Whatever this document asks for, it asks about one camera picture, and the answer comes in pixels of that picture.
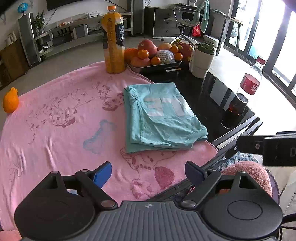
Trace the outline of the white plant pot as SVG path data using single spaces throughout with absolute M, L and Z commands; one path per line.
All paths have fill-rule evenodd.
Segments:
M 190 72 L 197 78 L 205 78 L 215 56 L 213 44 L 197 43 L 189 62 Z

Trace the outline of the cola bottle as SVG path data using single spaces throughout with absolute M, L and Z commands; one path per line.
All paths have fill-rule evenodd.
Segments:
M 243 118 L 245 109 L 253 99 L 255 92 L 258 90 L 262 81 L 263 67 L 266 60 L 258 56 L 256 62 L 252 65 L 243 76 L 236 94 L 229 103 L 229 107 L 221 120 L 222 126 L 232 128 L 241 118 Z

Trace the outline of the silver tv stand shelf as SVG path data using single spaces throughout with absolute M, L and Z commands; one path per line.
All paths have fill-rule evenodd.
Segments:
M 18 20 L 20 39 L 30 66 L 50 55 L 96 41 L 103 35 L 103 15 L 79 14 L 41 31 L 33 27 L 33 18 L 33 13 L 28 13 Z

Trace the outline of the lone orange mandarin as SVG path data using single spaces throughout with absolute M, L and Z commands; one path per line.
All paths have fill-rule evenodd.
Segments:
M 14 87 L 3 97 L 3 109 L 6 113 L 13 113 L 19 105 L 18 90 Z

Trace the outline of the red apple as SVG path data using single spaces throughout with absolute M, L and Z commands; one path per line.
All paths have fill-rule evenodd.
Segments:
M 146 50 L 146 51 L 148 51 L 149 58 L 152 58 L 157 53 L 158 48 L 151 40 L 145 39 L 145 40 L 142 40 L 138 44 L 138 50 Z

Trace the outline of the teal t-shirt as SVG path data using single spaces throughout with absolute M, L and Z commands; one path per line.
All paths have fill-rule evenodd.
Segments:
M 134 84 L 123 91 L 127 153 L 188 150 L 207 140 L 198 120 L 174 83 Z

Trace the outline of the office chair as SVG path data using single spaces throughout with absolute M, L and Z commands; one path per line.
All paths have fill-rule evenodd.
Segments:
M 173 8 L 174 16 L 171 18 L 164 19 L 164 21 L 170 21 L 170 22 L 176 23 L 176 25 L 180 29 L 180 35 L 176 37 L 174 40 L 172 40 L 172 43 L 177 39 L 179 39 L 180 41 L 185 40 L 187 43 L 193 46 L 197 44 L 196 40 L 184 34 L 184 27 L 194 28 L 196 26 L 200 26 L 201 32 L 205 33 L 208 26 L 209 19 L 210 19 L 210 3 L 208 0 L 196 1 L 196 2 L 198 2 L 198 5 L 196 7 L 192 20 L 177 18 L 176 11 L 179 11 L 179 14 L 181 14 L 180 10 L 190 10 L 182 6 L 174 7 Z

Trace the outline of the pink dog-print towel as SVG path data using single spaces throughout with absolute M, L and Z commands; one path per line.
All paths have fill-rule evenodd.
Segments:
M 126 151 L 123 90 L 148 83 L 130 69 L 109 74 L 98 62 L 23 94 L 1 132 L 1 228 L 16 229 L 15 209 L 51 171 L 73 175 L 109 161 L 103 190 L 120 203 L 181 182 L 187 161 L 203 166 L 213 159 L 217 149 L 207 141 L 184 151 Z

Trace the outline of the orange juice bottle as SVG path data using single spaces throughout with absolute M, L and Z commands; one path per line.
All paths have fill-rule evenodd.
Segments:
M 116 6 L 108 6 L 108 12 L 101 19 L 102 42 L 106 71 L 119 74 L 125 71 L 125 28 L 123 17 Z

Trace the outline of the brown wooden cabinet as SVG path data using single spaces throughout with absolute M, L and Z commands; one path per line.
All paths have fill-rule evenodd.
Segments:
M 1 84 L 7 86 L 29 70 L 20 39 L 1 51 Z

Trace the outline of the metal fruit tray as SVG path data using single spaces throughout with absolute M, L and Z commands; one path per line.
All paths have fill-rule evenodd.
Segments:
M 170 64 L 159 64 L 159 65 L 150 65 L 145 67 L 135 67 L 128 63 L 128 67 L 135 73 L 145 75 L 150 73 L 166 72 L 170 69 L 178 69 L 182 64 L 182 61 L 170 63 Z

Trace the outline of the blue globe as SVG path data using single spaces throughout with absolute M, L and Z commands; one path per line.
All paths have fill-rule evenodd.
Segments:
M 21 3 L 18 8 L 17 8 L 17 11 L 18 13 L 20 14 L 25 14 L 25 11 L 28 9 L 28 4 L 27 3 Z

